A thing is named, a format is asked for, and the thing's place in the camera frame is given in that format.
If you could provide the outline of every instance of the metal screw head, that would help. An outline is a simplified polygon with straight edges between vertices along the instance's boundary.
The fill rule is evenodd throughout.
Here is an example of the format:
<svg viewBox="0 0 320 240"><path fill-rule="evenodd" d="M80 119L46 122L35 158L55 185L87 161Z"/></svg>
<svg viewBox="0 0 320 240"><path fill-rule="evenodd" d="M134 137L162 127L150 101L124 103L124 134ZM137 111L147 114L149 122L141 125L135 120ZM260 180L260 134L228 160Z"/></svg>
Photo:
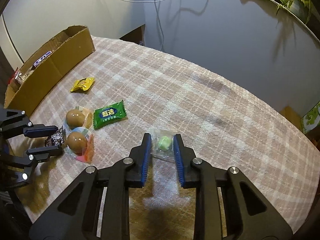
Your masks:
<svg viewBox="0 0 320 240"><path fill-rule="evenodd" d="M231 167L231 168L230 168L230 172L231 172L232 174L237 174L237 173L239 173L239 169L238 169L237 167Z"/></svg>
<svg viewBox="0 0 320 240"><path fill-rule="evenodd" d="M201 158L193 158L192 162L194 164L201 164L202 163L202 159Z"/></svg>
<svg viewBox="0 0 320 240"><path fill-rule="evenodd" d="M124 164L131 164L131 163L133 163L133 159L131 159L131 158L125 158L125 159L123 159L123 163L124 163Z"/></svg>
<svg viewBox="0 0 320 240"><path fill-rule="evenodd" d="M85 172L91 174L94 173L95 170L96 168L94 166L89 166L85 169Z"/></svg>

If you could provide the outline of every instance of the plaid tablecloth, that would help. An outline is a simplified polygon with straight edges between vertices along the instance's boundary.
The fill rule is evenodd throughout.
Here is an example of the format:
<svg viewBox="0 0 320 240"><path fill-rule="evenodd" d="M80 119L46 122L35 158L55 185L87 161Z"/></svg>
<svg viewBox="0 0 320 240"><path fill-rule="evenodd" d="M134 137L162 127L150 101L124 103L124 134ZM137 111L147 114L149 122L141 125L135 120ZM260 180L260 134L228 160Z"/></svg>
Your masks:
<svg viewBox="0 0 320 240"><path fill-rule="evenodd" d="M198 157L218 168L239 167L293 231L302 225L318 185L320 154L290 122L198 65L133 43L92 38L96 51L47 95L33 123L60 127L78 105L97 109L123 99L128 119L93 132L97 168L128 156L150 128L174 127ZM91 76L96 81L88 93L69 92L75 79ZM21 155L43 140L19 136L10 143ZM34 183L17 191L31 220L87 165L66 154L38 165ZM173 163L153 159L145 188L129 194L132 239L192 239L195 191L180 189Z"/></svg>

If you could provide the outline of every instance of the green snack packet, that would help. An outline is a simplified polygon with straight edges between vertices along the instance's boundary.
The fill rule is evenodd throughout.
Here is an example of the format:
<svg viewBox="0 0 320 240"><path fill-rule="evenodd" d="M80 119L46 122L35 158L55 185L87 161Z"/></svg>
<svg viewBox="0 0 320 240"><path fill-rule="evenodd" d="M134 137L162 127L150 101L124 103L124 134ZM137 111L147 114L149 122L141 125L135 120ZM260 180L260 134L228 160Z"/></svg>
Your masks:
<svg viewBox="0 0 320 240"><path fill-rule="evenodd" d="M100 129L115 120L121 120L126 115L123 100L119 103L97 109L93 114L93 127L95 130Z"/></svg>

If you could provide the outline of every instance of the plant pot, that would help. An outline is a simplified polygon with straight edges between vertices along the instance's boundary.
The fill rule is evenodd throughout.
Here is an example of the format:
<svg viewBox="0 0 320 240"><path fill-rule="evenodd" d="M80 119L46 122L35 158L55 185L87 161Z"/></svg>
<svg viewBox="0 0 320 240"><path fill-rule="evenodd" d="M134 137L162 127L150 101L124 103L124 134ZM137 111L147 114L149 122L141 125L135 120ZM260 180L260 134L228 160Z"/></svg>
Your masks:
<svg viewBox="0 0 320 240"><path fill-rule="evenodd" d="M288 10L297 16L304 24L307 22L309 9L305 7L300 0L293 0L293 3Z"/></svg>

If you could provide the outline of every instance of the green candy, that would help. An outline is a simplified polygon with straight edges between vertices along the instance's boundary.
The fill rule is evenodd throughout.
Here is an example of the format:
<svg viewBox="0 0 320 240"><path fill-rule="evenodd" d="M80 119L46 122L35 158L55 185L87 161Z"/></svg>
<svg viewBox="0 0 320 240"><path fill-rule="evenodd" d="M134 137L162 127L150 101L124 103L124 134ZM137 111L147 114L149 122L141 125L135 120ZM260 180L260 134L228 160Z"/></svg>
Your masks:
<svg viewBox="0 0 320 240"><path fill-rule="evenodd" d="M106 106L94 111L93 114L93 127L95 130L104 127L115 120L121 120L126 117L127 113L124 109L123 100L110 106Z"/></svg>
<svg viewBox="0 0 320 240"><path fill-rule="evenodd" d="M172 144L172 138L164 135L158 141L158 149L162 151L168 151Z"/></svg>

